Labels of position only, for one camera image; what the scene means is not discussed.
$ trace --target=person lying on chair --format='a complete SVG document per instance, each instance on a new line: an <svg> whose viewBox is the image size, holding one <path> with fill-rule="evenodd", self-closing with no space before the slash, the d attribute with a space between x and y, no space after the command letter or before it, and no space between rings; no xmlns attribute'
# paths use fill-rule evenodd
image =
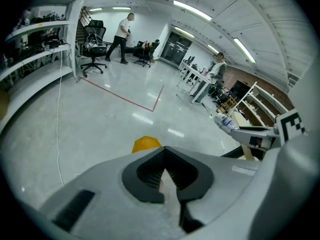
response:
<svg viewBox="0 0 320 240"><path fill-rule="evenodd" d="M155 49L155 42L149 43L148 41L145 41L141 47L126 47L125 53L126 54L134 54L137 52L140 52L140 50L144 50L146 53L151 52Z"/></svg>

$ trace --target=shiny floor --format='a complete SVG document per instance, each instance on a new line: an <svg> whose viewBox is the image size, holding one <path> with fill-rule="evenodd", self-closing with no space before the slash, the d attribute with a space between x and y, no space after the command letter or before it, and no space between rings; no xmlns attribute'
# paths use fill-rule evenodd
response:
<svg viewBox="0 0 320 240"><path fill-rule="evenodd" d="M63 78L58 147L65 184L93 165L130 154L135 140L143 136L157 138L163 146L213 156L239 145L210 120L216 113L210 97L203 101L206 109L191 104L189 94L177 88L177 69L161 61L149 68L134 64L134 57L127 60L123 65L117 57L111 62L101 58L108 68L103 74L89 70L91 83L76 83L72 75ZM58 93L59 81L37 93L2 136L1 164L8 181L14 193L36 209L62 186L57 166Z"/></svg>

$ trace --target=white ceiling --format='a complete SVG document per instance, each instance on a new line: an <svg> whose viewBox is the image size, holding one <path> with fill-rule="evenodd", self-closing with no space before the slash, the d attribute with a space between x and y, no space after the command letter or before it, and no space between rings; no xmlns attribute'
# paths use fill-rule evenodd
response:
<svg viewBox="0 0 320 240"><path fill-rule="evenodd" d="M230 65L258 74L285 91L287 72L300 77L319 49L312 26L294 0L178 0L210 15L210 22L176 7L174 0L139 1L151 11L170 14L173 26L224 52ZM255 64L247 62L233 38L244 44Z"/></svg>

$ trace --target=brick wall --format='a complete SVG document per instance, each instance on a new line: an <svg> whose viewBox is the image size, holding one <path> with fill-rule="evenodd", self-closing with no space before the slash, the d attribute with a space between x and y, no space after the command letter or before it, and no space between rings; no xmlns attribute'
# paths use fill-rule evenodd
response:
<svg viewBox="0 0 320 240"><path fill-rule="evenodd" d="M269 94L271 95L273 94L274 97L280 103L282 103L289 111L294 108L294 106L290 103L286 93L274 87L272 84L268 83L267 81L264 81L261 78L256 77L252 74L246 73L244 71L241 71L231 66L227 66L223 76L223 80L224 80L224 86L228 89L231 89L237 80L243 83L246 82L249 84L249 86L252 86L255 82L257 82L257 85L259 87L266 90ZM257 94L258 93L257 88L255 88L253 92Z"/></svg>

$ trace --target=red floor line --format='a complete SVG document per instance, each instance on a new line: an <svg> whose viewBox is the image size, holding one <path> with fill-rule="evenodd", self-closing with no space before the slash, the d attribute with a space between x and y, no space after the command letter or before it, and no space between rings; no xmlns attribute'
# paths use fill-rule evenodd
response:
<svg viewBox="0 0 320 240"><path fill-rule="evenodd" d="M79 80L80 80L80 79L85 80L85 81L87 81L88 83L90 83L90 84L92 84L92 85L94 85L94 86L96 86L96 87L98 87L98 88L106 91L107 93L110 93L110 94L112 94L112 95L114 95L114 96L116 96L116 97L118 97L118 98L120 98L120 99L122 99L122 100L124 100L124 101L126 101L126 102L129 102L129 103L131 103L131 104L133 104L133 105L136 105L136 106L138 106L138 107L140 107L140 108L142 108L142 109L145 109L145 110L148 110L148 111L151 111L151 112L155 111L156 106L157 106L157 103L158 103L158 100L159 100L159 97L160 97L160 95L161 95L161 93L162 93L162 90L163 90L163 88L164 88L164 85L162 85L162 88L161 88L161 90L160 90L160 93L159 93L156 101L155 101L155 104L154 104L154 106L153 106L153 109L151 110L150 108L147 108L147 107L145 107L145 106L139 105L138 103L135 103L135 102L133 102L133 101L131 101L131 100L128 100L128 99L126 99L126 98L124 98L124 97L121 97L120 95L118 95L118 94L116 94L116 93L114 93L114 92L112 92L112 91L110 91L110 90L107 90L107 89L105 89L105 88L103 88L103 87L95 84L94 82L91 82L91 81L85 79L84 77L80 77L80 76L79 76L78 79L79 79Z"/></svg>
<svg viewBox="0 0 320 240"><path fill-rule="evenodd" d="M133 102L133 101L131 101L131 100L128 100L128 99L126 99L126 98L124 98L124 97L121 97L120 95L118 95L118 94L116 94L116 93L114 93L114 92L112 92L112 91L110 91L110 90L107 90L107 89L105 89L105 88L103 88L103 87L95 84L94 82L91 82L91 81L85 79L84 77L80 77L80 76L79 76L78 79L85 80L85 81L87 81L88 83L90 83L90 84L92 84L92 85L94 85L94 86L96 86L96 87L98 87L98 88L100 88L100 89L102 89L102 90L104 90L104 91L106 91L106 92L108 92L108 93L110 93L110 94L112 94L112 95L114 95L114 96L116 96L116 97L118 97L118 98L126 101L126 102L129 102L129 103L134 104L134 105L136 105L136 106L138 106L138 107L140 107L140 108L142 108L142 109L145 109L145 110L148 110L148 111L153 112L153 110L151 110L150 108L147 108L147 107L145 107L145 106L141 106L141 105L139 105L139 104L137 104L137 103L135 103L135 102Z"/></svg>
<svg viewBox="0 0 320 240"><path fill-rule="evenodd" d="M161 95L162 90L164 89L164 87L165 87L165 85L163 84L163 85L162 85L162 87L161 87L161 90L160 90L160 92L159 92L158 98L156 98L156 101L155 101L155 103L154 103L154 106L153 106L152 112L153 112L153 111L155 111L155 109L156 109L156 106L157 106L157 104L158 104L158 101L159 101L160 95Z"/></svg>

